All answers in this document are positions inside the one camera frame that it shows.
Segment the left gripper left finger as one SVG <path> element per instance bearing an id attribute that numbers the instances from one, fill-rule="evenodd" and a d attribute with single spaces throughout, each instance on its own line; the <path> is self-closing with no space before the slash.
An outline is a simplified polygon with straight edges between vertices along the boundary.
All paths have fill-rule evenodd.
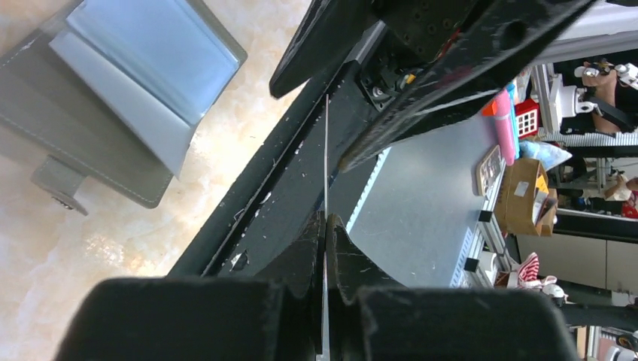
<path id="1" fill-rule="evenodd" d="M 252 277 L 112 278 L 57 360 L 313 360 L 322 351 L 323 212 Z"/>

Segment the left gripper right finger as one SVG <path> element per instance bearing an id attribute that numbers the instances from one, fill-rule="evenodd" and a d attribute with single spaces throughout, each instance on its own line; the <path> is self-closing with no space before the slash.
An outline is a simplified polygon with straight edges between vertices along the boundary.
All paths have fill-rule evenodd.
<path id="1" fill-rule="evenodd" d="M 326 230 L 333 360 L 575 360 L 565 321 L 529 291 L 410 288 L 380 269 L 332 214 Z"/>

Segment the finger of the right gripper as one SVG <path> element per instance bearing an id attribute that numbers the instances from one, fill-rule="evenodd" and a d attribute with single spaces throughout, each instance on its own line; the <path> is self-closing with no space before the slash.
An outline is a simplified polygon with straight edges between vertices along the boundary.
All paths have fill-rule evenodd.
<path id="1" fill-rule="evenodd" d="M 270 81 L 279 99 L 318 72 L 362 59 L 384 28 L 383 1 L 312 1 Z"/>
<path id="2" fill-rule="evenodd" d="M 390 103 L 339 160 L 348 171 L 385 148 L 478 113 L 592 1 L 495 1 L 430 70 Z"/>

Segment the grey card holder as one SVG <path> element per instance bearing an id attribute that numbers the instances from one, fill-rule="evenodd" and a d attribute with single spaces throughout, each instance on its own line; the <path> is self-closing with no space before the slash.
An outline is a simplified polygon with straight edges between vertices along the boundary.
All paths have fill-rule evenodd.
<path id="1" fill-rule="evenodd" d="M 1 54 L 1 154 L 82 214 L 89 177 L 155 208 L 247 57 L 202 1 L 71 1 Z"/>

